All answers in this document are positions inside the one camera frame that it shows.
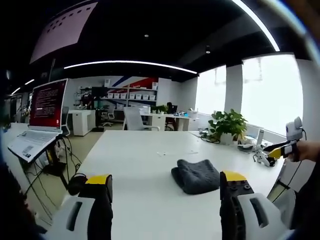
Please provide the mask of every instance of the black ceiling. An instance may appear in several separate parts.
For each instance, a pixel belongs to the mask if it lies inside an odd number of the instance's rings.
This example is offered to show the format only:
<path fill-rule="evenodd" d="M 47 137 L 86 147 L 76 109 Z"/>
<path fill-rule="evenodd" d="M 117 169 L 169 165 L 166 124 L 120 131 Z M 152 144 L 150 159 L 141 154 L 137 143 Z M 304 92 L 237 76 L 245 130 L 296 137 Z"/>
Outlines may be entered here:
<path fill-rule="evenodd" d="M 213 67 L 239 64 L 241 59 L 274 52 L 261 32 L 239 37 L 206 54 L 204 40 L 223 26 L 246 15 L 231 0 L 100 0 L 86 22 L 77 44 L 58 49 L 29 64 L 33 48 L 50 18 L 81 1 L 46 0 L 8 3 L 6 48 L 2 55 L 4 69 L 11 74 L 8 91 L 28 86 L 48 73 L 55 59 L 51 79 L 103 75 L 164 77 L 185 81 L 194 74 L 165 67 L 140 64 L 97 64 L 63 70 L 72 64 L 104 60 L 136 60 L 173 65 L 201 73 Z M 253 10 L 265 8 L 256 0 L 244 0 Z M 282 52 L 294 52 L 308 58 L 305 47 L 287 26 L 270 29 Z M 194 46 L 203 43 L 199 57 L 182 64 L 182 57 Z"/>

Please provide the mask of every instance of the green leaves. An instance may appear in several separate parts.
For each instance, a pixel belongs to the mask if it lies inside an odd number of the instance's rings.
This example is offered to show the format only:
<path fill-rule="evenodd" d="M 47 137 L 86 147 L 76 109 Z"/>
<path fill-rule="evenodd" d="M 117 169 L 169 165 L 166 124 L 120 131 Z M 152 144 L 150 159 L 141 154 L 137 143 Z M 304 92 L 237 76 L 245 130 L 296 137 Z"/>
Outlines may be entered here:
<path fill-rule="evenodd" d="M 230 110 L 230 113 L 217 111 L 216 114 L 212 114 L 211 116 L 216 120 L 216 122 L 213 120 L 208 121 L 211 126 L 210 132 L 215 138 L 219 139 L 223 133 L 242 136 L 247 130 L 247 120 L 233 109 Z"/>

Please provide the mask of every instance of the floor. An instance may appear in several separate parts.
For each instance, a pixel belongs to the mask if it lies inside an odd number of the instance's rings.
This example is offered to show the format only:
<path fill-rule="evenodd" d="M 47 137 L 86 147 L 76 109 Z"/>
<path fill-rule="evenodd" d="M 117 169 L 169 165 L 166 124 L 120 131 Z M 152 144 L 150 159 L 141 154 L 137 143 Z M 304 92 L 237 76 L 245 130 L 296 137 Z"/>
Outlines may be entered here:
<path fill-rule="evenodd" d="M 105 131 L 108 130 L 122 130 L 122 124 L 114 124 L 113 126 L 105 127 Z M 72 144 L 73 153 L 79 158 L 80 162 L 83 162 L 92 147 L 101 137 L 103 132 L 89 132 L 86 136 L 70 136 L 70 142 Z M 74 164 L 78 164 L 79 161 L 73 157 Z M 66 162 L 65 152 L 63 152 L 60 156 L 61 162 Z M 75 167 L 68 156 L 68 168 L 69 168 L 69 176 L 73 176 L 75 174 Z M 64 177 L 67 179 L 67 170 L 64 170 Z M 30 190 L 27 194 L 27 198 L 32 205 L 31 210 L 33 210 L 36 216 L 36 222 L 40 226 L 48 229 L 52 223 L 52 216 L 59 209 L 64 196 L 66 194 L 66 189 L 64 188 L 59 177 L 46 175 L 42 173 L 38 179 L 36 179 L 33 183 L 34 191 Z M 273 201 L 278 197 L 279 194 L 283 193 L 284 188 L 281 185 L 276 184 L 269 194 L 268 198 Z"/>

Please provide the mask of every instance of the hand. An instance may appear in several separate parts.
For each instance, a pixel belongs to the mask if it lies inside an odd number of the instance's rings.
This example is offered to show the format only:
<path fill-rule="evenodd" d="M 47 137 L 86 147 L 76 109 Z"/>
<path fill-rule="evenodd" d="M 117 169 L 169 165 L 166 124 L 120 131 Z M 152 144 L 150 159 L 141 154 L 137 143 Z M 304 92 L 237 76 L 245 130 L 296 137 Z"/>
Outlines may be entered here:
<path fill-rule="evenodd" d="M 298 141 L 296 144 L 299 150 L 299 158 L 298 161 L 303 161 L 309 159 L 313 162 L 316 162 L 318 159 L 318 155 L 320 154 L 320 142 L 313 141 Z M 289 155 L 290 159 L 295 159 L 294 154 Z"/>

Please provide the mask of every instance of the window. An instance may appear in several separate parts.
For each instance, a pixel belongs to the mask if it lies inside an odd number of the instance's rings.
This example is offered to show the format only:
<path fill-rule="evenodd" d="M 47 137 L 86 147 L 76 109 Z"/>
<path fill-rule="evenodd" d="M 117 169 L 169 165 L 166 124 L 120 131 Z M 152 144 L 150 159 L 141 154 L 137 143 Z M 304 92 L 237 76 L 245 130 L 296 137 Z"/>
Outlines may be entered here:
<path fill-rule="evenodd" d="M 276 54 L 243 61 L 241 114 L 249 124 L 286 135 L 286 123 L 303 116 L 303 91 L 295 56 Z"/>
<path fill-rule="evenodd" d="M 202 114 L 224 111 L 226 101 L 226 66 L 205 71 L 198 77 L 195 109 Z"/>

